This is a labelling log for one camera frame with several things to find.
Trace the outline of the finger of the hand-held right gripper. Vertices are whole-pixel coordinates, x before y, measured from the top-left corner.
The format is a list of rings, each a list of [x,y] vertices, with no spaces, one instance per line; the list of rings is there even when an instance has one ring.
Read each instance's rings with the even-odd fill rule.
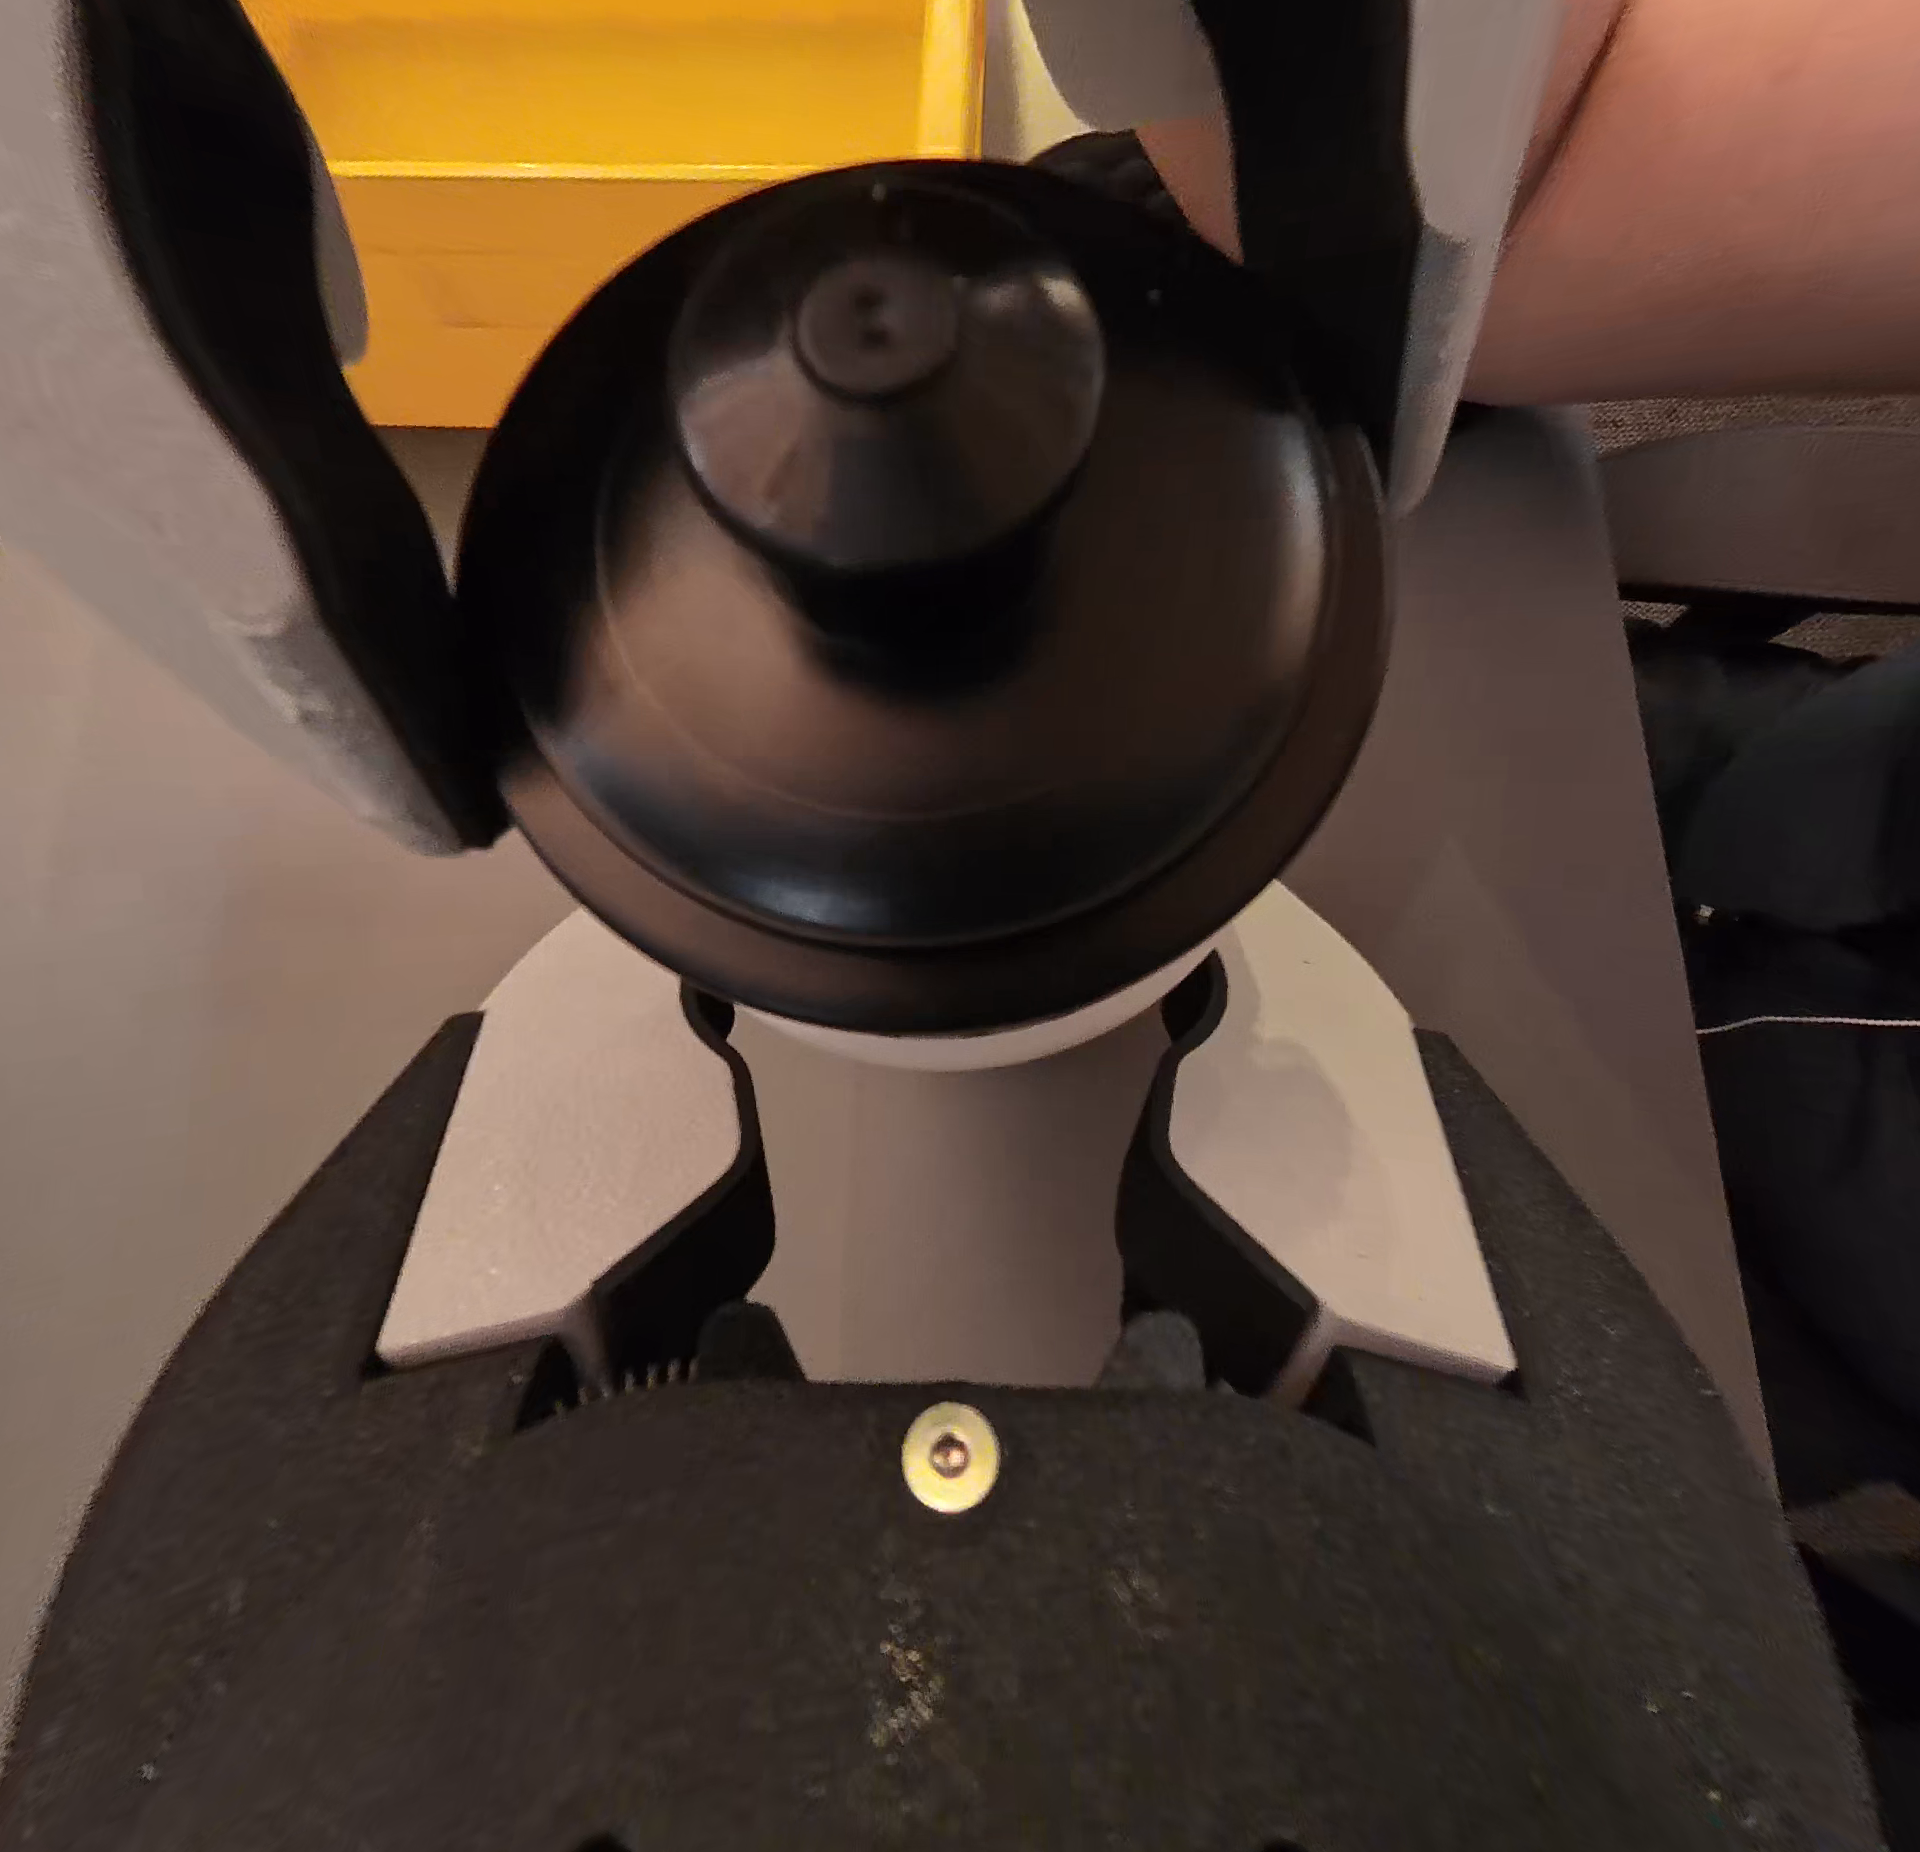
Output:
[[[240,0],[2,0],[4,543],[424,855],[507,826],[367,289]]]
[[[1412,511],[1467,396],[1564,0],[1021,4],[1091,128],[1223,124],[1242,255]]]

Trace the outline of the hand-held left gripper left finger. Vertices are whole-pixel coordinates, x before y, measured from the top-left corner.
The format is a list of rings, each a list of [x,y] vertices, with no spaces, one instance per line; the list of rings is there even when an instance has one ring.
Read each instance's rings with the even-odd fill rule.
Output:
[[[588,914],[549,932],[486,1000],[378,1358],[557,1338],[588,1374],[692,1360],[776,1247],[732,1028]]]

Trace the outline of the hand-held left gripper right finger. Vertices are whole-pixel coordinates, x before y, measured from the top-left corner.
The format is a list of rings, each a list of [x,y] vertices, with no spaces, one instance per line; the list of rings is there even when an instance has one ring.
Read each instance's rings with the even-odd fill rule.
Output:
[[[1339,1351],[1517,1371],[1403,1000],[1270,887],[1162,1003],[1123,1162],[1130,1311],[1175,1311],[1209,1385],[1308,1395]]]

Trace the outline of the white plastic bottle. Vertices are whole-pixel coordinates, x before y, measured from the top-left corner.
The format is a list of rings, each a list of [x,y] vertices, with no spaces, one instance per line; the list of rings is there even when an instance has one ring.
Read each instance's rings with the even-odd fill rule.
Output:
[[[1090,1046],[1134,1022],[1161,1005],[1192,970],[1212,954],[1212,946],[1199,946],[1138,979],[1100,1000],[1091,1000],[1053,1018],[1006,1026],[982,1032],[954,1035],[881,1035],[841,1030],[822,1022],[803,1022],[776,1013],[759,1013],[739,1005],[735,1014],[781,1035],[785,1040],[807,1046],[828,1057],[859,1064],[898,1072],[998,1072],[1030,1064],[1050,1057]]]

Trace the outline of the yellow plastic bin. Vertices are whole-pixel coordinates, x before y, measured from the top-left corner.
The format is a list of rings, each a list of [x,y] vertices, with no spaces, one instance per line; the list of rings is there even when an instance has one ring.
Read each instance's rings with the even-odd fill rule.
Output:
[[[367,284],[380,428],[496,424],[661,235],[865,161],[980,153],[984,0],[238,0]]]

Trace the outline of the black bottle lid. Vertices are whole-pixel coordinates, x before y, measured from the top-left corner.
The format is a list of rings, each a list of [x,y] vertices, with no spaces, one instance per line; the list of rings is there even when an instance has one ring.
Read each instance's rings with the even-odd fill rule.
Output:
[[[1380,705],[1380,476],[1324,372],[1283,284],[1043,168],[709,212],[553,333],[468,499],[509,820],[797,1022],[998,1032],[1166,970]]]

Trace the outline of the person's right forearm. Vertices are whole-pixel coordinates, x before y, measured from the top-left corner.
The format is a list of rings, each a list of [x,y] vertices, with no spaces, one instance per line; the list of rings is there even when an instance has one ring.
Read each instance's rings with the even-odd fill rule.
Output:
[[[1469,399],[1916,381],[1919,0],[1566,0]]]

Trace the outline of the grey chair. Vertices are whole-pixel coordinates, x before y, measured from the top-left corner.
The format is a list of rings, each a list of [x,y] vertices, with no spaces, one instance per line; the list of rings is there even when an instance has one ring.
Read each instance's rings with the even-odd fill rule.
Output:
[[[1916,429],[1703,429],[1620,449],[1598,479],[1625,588],[1916,611]]]

